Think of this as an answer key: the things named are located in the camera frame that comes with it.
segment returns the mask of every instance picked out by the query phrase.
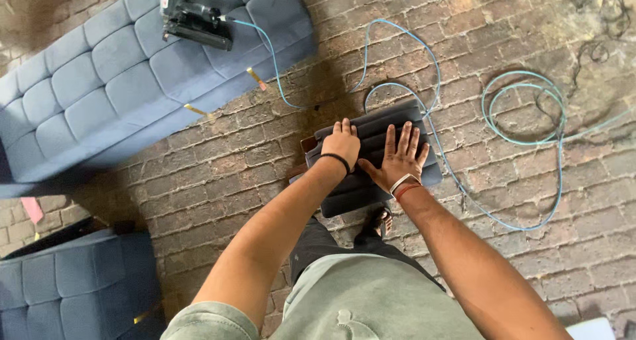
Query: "gray upholstered seat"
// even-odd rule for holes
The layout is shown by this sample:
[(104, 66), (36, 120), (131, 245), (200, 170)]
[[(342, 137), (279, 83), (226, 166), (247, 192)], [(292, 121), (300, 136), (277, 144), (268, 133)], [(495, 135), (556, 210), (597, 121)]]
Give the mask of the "gray upholstered seat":
[[(281, 68), (315, 50), (302, 0), (198, 1), (262, 27)], [(158, 6), (120, 0), (0, 78), (0, 151), (13, 183), (39, 183), (78, 164), (112, 166), (192, 122), (185, 103), (212, 111), (256, 87), (247, 67), (274, 76), (255, 29), (230, 24), (230, 52), (173, 36), (164, 42)], [(17, 196), (6, 179), (0, 196)]]

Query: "brick floor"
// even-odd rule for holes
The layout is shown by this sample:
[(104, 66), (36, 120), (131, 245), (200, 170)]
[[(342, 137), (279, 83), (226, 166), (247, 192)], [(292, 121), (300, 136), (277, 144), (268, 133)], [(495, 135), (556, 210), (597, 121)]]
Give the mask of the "brick floor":
[[(382, 25), (371, 32), (372, 65), (365, 83), (353, 94), (344, 92), (362, 74), (364, 27), (373, 18), (408, 27), (431, 44), (443, 73), (440, 104), (432, 116), (450, 164), (475, 199), (512, 223), (534, 225), (550, 210), (557, 193), (557, 155), (553, 147), (505, 142), (485, 126), (479, 97), (493, 76), (526, 68), (554, 80), (571, 96), (568, 133), (616, 115), (636, 100), (631, 82), (634, 27), (610, 40), (604, 33), (617, 28), (616, 22), (605, 23), (600, 16), (616, 18), (612, 14), (620, 11), (598, 6), (602, 0), (305, 1), (321, 41), (319, 54), (291, 69), (283, 88), (292, 103), (334, 103), (317, 111), (296, 110), (283, 104), (272, 84), (266, 92), (250, 92), (71, 197), (45, 201), (51, 209), (46, 224), (51, 225), (44, 227), (55, 229), (78, 205), (107, 222), (135, 218), (147, 224), (164, 304), (168, 316), (174, 316), (191, 301), (237, 230), (284, 188), (285, 170), (303, 162), (302, 138), (344, 116), (361, 115), (368, 87), (387, 78), (430, 100), (435, 84), (430, 57), (405, 34)], [(635, 2), (625, 0), (627, 5)], [(579, 52), (593, 38), (603, 42), (594, 58), (606, 62), (595, 63), (584, 53), (579, 64)], [(386, 89), (371, 98), (370, 108), (405, 96)], [(501, 103), (497, 125), (506, 132), (536, 137), (552, 128), (551, 117), (534, 105), (552, 109), (535, 95), (520, 91), (502, 97)], [(445, 207), (511, 261), (564, 324), (605, 315), (618, 337), (627, 320), (636, 320), (633, 116), (565, 144), (563, 198), (553, 221), (541, 229), (517, 232), (491, 221), (460, 195), (447, 173), (431, 188)], [(422, 237), (399, 207), (392, 207), (395, 230), (388, 242), (438, 275)], [(317, 216), (340, 245), (350, 247), (365, 214)], [(2, 254), (30, 238), (33, 228), (14, 200), (3, 201), (0, 215), (7, 227), (0, 228)], [(289, 276), (285, 265), (272, 286), (264, 336), (281, 321)]]

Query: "blue velvet upholstery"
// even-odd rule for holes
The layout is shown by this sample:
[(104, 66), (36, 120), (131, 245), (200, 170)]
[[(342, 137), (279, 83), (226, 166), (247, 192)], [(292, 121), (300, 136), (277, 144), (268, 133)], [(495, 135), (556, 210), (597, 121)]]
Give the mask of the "blue velvet upholstery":
[(161, 299), (155, 272), (147, 232), (110, 229), (0, 261), (0, 338), (158, 339), (162, 319), (133, 323)]
[[(197, 1), (267, 31), (281, 71), (315, 52), (302, 0)], [(28, 194), (72, 167), (122, 162), (198, 117), (180, 106), (211, 112), (257, 87), (247, 67), (274, 76), (253, 28), (228, 24), (229, 52), (173, 36), (164, 42), (158, 5), (117, 1), (0, 78), (0, 198)]]

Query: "black pants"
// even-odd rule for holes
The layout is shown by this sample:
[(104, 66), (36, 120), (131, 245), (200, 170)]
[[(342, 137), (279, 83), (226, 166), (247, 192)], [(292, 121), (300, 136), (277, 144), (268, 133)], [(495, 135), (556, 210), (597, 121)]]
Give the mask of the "black pants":
[(394, 246), (384, 243), (382, 237), (380, 237), (374, 229), (370, 227), (363, 228), (362, 232), (354, 239), (354, 248), (350, 250), (348, 248), (338, 247), (338, 243), (331, 237), (331, 233), (329, 233), (327, 227), (324, 227), (324, 225), (318, 222), (313, 216), (309, 219), (309, 222), (307, 222), (305, 229), (300, 234), (298, 243), (291, 251), (291, 281), (296, 284), (298, 277), (300, 277), (300, 274), (302, 274), (305, 268), (321, 257), (330, 254), (359, 253), (377, 254), (409, 264), (424, 274), (426, 278), (430, 279), (440, 287), (441, 290), (446, 292), (446, 289), (425, 271), (418, 262), (403, 254)]

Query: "channel-tufted cushion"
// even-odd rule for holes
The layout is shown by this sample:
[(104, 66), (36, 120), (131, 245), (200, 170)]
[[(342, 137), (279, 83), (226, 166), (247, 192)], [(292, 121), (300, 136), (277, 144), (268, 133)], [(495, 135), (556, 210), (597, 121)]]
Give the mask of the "channel-tufted cushion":
[[(397, 103), (389, 108), (351, 119), (351, 124), (357, 127), (360, 138), (360, 157), (369, 160), (376, 168), (382, 166), (384, 159), (384, 145), (387, 139), (387, 128), (396, 126), (396, 143), (402, 133), (402, 125), (410, 121), (420, 128), (418, 152), (425, 142), (429, 144), (429, 136), (420, 114), (417, 100)], [(314, 165), (322, 152), (322, 142), (333, 132), (333, 127), (325, 127), (314, 133), (318, 146), (306, 154), (308, 166)], [(442, 174), (435, 153), (431, 150), (422, 168), (421, 182), (425, 186), (441, 182)], [(325, 217), (333, 217), (353, 211), (358, 208), (391, 199), (392, 196), (380, 189), (371, 177), (360, 168), (347, 175), (342, 182), (322, 201), (321, 210)]]
[[(302, 0), (197, 1), (258, 24), (287, 66), (311, 50), (290, 47), (313, 43)], [(159, 0), (117, 1), (0, 78), (0, 140), (14, 181), (46, 180), (197, 98), (219, 106), (246, 83), (256, 87), (241, 76), (271, 60), (264, 36), (228, 24), (230, 52), (173, 36), (164, 42), (158, 6)]]

